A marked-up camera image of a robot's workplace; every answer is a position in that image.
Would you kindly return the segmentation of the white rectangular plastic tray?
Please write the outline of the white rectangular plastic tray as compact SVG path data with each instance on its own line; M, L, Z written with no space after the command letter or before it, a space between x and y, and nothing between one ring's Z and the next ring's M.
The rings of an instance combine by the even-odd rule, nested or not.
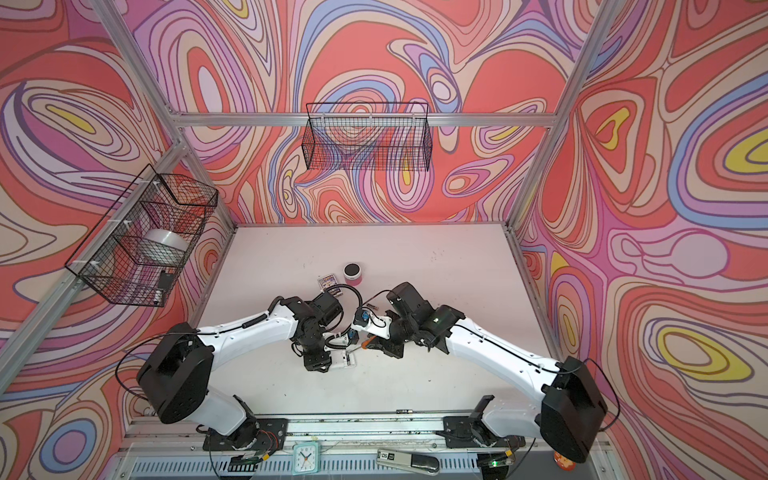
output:
M356 360L352 352L346 350L334 350L331 352L330 370L354 368Z

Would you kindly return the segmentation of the orange handled screwdriver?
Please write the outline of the orange handled screwdriver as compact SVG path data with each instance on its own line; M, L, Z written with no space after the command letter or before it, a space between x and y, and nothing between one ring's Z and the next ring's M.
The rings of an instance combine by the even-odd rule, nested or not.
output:
M378 338L374 338L374 337L368 338L361 343L360 348L362 350L378 350L379 340Z

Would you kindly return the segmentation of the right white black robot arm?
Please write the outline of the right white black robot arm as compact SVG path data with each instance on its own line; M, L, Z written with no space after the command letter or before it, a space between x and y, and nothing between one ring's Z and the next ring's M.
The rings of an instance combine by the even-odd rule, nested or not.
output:
M510 384L520 396L508 403L484 395L459 426L441 431L451 448L493 448L510 437L542 439L554 452L583 464L599 434L611 427L609 408L594 377L595 360L564 360L522 349L480 327L449 305L433 307L409 282L385 293L389 310L379 315L367 302L357 307L353 329L368 334L365 346L400 359L408 343L466 360Z

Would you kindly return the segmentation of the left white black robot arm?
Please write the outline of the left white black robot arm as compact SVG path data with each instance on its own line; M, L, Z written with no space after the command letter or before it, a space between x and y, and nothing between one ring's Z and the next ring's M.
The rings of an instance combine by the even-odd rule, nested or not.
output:
M284 341L307 371L328 372L334 352L359 340L351 326L340 326L344 310L335 292L326 288L312 300L277 296L265 311L219 326L176 324L150 337L155 347L136 375L138 386L124 390L148 402L164 424L204 427L210 452L273 453L283 445L280 437L239 396L215 389L211 378L229 362Z

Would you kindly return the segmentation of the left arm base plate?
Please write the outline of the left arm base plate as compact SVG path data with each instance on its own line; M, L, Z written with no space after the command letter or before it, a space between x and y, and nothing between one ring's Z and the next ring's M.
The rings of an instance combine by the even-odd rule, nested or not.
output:
M206 433L203 449L211 452L275 453L286 441L287 418L247 419L232 434L224 436L213 429Z

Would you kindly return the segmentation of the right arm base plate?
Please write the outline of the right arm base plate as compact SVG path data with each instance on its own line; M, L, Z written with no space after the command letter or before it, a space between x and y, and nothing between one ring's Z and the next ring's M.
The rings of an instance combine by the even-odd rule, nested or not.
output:
M469 416L445 416L442 422L443 428L435 434L442 437L450 449L510 448L515 451L527 444L523 436L497 436L481 420Z

